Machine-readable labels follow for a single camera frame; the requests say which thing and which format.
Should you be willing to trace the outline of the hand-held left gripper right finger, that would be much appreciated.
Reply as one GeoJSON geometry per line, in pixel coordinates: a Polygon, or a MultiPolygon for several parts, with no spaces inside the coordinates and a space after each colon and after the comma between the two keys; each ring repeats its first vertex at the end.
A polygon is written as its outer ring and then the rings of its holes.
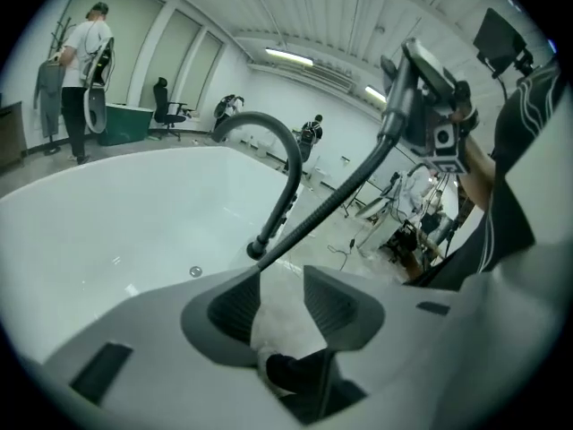
{"type": "Polygon", "coordinates": [[[471,349],[485,281],[476,274],[452,292],[306,267],[304,303],[327,342],[312,428],[479,427],[471,349]]]}

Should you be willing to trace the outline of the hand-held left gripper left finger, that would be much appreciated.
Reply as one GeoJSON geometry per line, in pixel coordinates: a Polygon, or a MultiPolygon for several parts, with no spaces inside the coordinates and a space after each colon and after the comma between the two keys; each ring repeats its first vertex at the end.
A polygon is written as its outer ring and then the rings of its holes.
{"type": "Polygon", "coordinates": [[[45,367],[103,429],[288,429],[256,372],[254,268],[131,297],[71,337],[45,367]]]}

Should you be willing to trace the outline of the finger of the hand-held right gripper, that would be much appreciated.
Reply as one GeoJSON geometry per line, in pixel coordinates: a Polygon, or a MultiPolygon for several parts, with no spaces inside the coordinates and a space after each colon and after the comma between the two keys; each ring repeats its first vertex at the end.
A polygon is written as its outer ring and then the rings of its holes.
{"type": "Polygon", "coordinates": [[[423,83],[438,101],[453,98],[453,75],[416,38],[407,39],[402,49],[423,83]]]}

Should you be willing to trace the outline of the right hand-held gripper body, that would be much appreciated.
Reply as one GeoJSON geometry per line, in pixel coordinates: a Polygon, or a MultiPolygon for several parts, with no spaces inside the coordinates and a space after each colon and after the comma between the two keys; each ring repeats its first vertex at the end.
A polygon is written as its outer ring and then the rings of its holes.
{"type": "Polygon", "coordinates": [[[417,157],[440,173],[466,174],[466,139],[479,124],[475,105],[474,113],[460,125],[449,121],[457,103],[471,100],[471,90],[466,82],[459,82],[453,90],[450,103],[438,101],[426,86],[415,93],[414,105],[408,118],[402,143],[417,157]]]}

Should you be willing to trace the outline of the person's right hand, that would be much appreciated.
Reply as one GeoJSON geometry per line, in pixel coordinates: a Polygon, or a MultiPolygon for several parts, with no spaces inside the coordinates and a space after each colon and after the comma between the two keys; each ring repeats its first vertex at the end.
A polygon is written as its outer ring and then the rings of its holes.
{"type": "Polygon", "coordinates": [[[474,113],[474,107],[470,101],[457,103],[456,110],[449,116],[449,121],[454,125],[460,125],[474,113]]]}

